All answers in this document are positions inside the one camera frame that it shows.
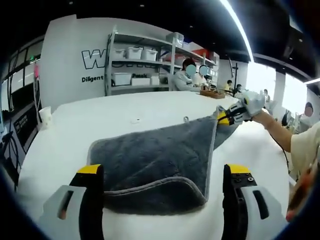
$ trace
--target desk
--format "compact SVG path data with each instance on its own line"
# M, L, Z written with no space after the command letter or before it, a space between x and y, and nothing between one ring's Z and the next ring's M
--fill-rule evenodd
M68 185L87 163L88 149L98 139L151 130L205 117L217 105L228 108L237 99L213 99L187 91L145 92L94 98L60 106L53 126L41 130L25 157L17 190L23 208L37 220L44 202L61 185ZM103 210L105 239L112 240L208 240L223 232L223 166L246 165L258 185L266 187L281 203L285 214L289 201L289 177L282 150L255 122L239 126L213 152L208 203L188 214L141 216Z

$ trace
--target gray towel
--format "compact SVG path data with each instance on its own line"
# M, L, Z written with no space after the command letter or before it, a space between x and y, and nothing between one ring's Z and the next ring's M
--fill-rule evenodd
M105 207L119 213L169 215L202 206L209 197L213 150L235 129L217 128L214 113L94 142L88 161L103 165Z

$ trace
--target shelving unit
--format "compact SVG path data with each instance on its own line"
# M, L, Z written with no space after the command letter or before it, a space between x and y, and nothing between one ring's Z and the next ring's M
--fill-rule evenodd
M175 69L181 69L182 66L175 64L175 55L176 53L182 54L188 58L193 58L202 64L207 65L208 67L212 67L215 63L206 58L206 55L200 56L192 51L183 49L181 47L177 47L175 43L175 39L172 42L167 42L164 40L156 39L153 37L142 36L142 35L135 35L135 34L127 34L117 32L116 26L113 28L111 34L109 34L107 39L107 46L106 46L106 57L105 57L105 69L104 69L104 81L105 81L105 95L110 96L112 95L113 91L119 90L133 90L133 89L159 89L159 88L169 88L169 84L160 84L160 85L141 85L141 86L112 86L112 67L114 64L120 63L132 63L132 64L142 64L142 65L153 65L159 68L168 68L169 73L171 75L174 74ZM138 46L146 46L152 47L158 51L157 60L156 61L147 61L142 59L112 59L111 52L114 49L114 44L131 44L131 45L138 45ZM160 61L160 53L161 50L166 50L171 52L171 62Z

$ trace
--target white cup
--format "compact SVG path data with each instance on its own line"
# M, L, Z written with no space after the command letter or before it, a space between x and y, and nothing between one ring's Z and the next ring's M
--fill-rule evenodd
M46 106L39 111L42 127L48 129L52 125L51 106Z

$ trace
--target led strip light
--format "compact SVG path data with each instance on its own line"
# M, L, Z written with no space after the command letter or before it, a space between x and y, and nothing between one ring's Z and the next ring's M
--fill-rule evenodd
M240 33L242 35L242 38L244 40L246 49L247 49L247 51L249 53L250 60L251 60L251 62L254 63L255 62L254 55L252 54L252 50L251 50L251 47L250 47L249 40L247 38L247 35L245 33L244 28L241 25L241 22L240 22L238 16L236 15L235 11L233 10L233 8L231 7L230 3L227 0L220 0L220 2L225 7L225 9L229 12L230 16L232 17L233 21L235 22L236 26L238 27L238 29L239 29L239 31L240 31Z

